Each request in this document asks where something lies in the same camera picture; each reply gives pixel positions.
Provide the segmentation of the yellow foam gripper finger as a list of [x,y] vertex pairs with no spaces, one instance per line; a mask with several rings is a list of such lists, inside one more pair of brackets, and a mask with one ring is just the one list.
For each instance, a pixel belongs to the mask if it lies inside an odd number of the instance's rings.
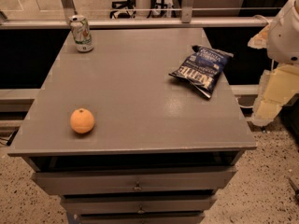
[[298,92],[298,65],[280,63],[272,71],[265,70],[260,79],[251,122],[256,126],[268,125]]
[[266,25],[258,34],[252,37],[248,46],[253,49],[266,49],[270,25]]

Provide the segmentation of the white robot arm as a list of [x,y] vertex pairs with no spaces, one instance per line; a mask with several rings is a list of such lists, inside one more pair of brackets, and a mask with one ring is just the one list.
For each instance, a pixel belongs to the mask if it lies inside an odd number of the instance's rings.
[[265,70],[260,78],[250,118],[254,125],[266,126],[299,92],[299,0],[288,0],[248,46],[266,49],[272,60],[271,70]]

